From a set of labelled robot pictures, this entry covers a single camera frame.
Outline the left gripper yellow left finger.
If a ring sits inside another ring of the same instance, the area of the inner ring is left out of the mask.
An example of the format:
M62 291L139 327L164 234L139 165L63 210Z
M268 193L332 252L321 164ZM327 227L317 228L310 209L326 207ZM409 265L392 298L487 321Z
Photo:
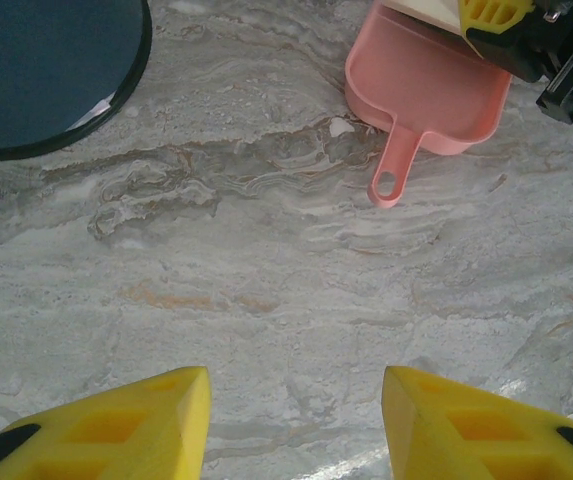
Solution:
M21 418L0 431L0 479L197 479L211 399L190 366Z

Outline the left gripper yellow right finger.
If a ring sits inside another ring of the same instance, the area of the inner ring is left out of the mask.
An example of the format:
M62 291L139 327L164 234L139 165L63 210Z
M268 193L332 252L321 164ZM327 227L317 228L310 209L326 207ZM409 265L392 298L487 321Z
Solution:
M573 419L422 370L386 368L395 479L573 479Z

